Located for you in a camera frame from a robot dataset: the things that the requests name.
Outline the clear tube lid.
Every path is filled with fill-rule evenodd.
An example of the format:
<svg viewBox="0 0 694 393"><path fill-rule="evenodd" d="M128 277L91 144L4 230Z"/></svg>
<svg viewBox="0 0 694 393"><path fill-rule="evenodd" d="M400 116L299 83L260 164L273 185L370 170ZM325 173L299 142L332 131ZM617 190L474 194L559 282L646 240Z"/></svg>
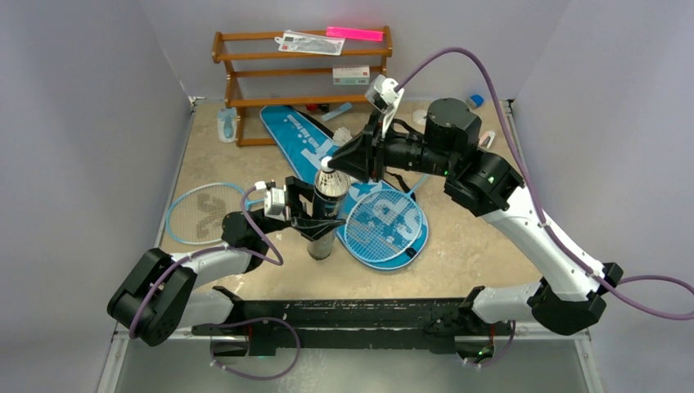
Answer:
<svg viewBox="0 0 694 393"><path fill-rule="evenodd" d="M417 125L425 125L427 116L426 110L416 110L412 113L412 119Z"/></svg>

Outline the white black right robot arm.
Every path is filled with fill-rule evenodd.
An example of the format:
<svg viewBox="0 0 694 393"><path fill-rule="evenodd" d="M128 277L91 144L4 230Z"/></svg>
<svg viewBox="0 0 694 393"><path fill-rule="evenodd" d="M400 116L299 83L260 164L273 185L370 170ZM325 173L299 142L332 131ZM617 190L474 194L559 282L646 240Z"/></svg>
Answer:
<svg viewBox="0 0 694 393"><path fill-rule="evenodd" d="M620 281L622 268L570 258L580 248L549 226L516 169L479 147L481 121L465 102L433 101L420 133L408 126L401 132L382 132L384 124L382 114L373 111L363 131L331 155L330 168L363 182L380 180L388 168L443 177L446 195L506 236L542 275L537 282L515 287L474 288L459 312L466 331L529 320L569 336L600 320L607 286Z"/></svg>

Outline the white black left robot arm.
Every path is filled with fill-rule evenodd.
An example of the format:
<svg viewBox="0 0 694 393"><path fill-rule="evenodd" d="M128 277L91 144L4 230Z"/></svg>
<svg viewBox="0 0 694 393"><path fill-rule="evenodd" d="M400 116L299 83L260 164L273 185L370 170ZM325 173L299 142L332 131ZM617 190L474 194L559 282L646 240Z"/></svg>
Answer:
<svg viewBox="0 0 694 393"><path fill-rule="evenodd" d="M316 188L295 177L277 188L273 183L256 183L239 194L240 209L226 214L221 222L221 241L215 246L170 255L159 248L146 251L111 297L106 312L128 328L132 339L149 346L164 342L177 328L211 323L225 335L241 330L244 313L232 300L215 297L211 312L205 303L194 302L194 290L231 275L245 274L268 262L281 266L284 259L271 259L277 248L270 233L293 228L310 241L319 241L345 224L336 216L309 215L300 197L316 199Z"/></svg>

